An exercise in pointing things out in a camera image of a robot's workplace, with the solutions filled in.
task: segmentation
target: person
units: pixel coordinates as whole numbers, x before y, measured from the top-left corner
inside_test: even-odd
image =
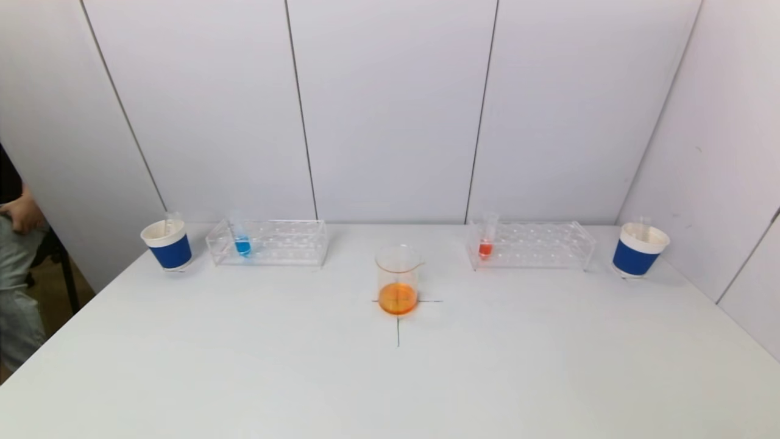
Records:
[[[0,145],[0,362],[11,373],[46,340],[26,279],[47,231],[32,192]]]

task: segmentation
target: floor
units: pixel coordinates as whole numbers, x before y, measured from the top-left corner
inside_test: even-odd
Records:
[[[79,303],[84,306],[95,294],[72,259],[71,266],[73,267],[73,278],[76,281]],[[65,288],[65,278],[62,276],[62,267],[58,263],[53,263],[51,258],[46,258],[31,272],[33,279],[35,279],[35,285],[27,290],[27,293],[38,301],[46,334],[51,337],[73,316]],[[9,376],[10,372],[0,363],[0,384]]]

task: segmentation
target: red liquid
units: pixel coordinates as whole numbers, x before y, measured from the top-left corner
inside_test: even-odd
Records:
[[[480,257],[482,259],[490,258],[491,253],[493,253],[493,244],[491,244],[490,242],[481,242]]]

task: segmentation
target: white table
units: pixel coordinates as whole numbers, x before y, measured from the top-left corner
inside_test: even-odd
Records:
[[[8,438],[780,437],[780,365],[659,259],[474,272],[464,226],[329,226],[323,269],[147,252],[0,387]],[[374,252],[425,257],[382,312]]]

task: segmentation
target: orange liquid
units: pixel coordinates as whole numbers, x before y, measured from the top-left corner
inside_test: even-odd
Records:
[[[400,316],[417,305],[417,292],[407,284],[395,283],[379,291],[379,306],[394,316]]]
[[[489,242],[480,243],[480,257],[482,259],[490,258],[490,255],[492,253],[493,253],[493,244]]]

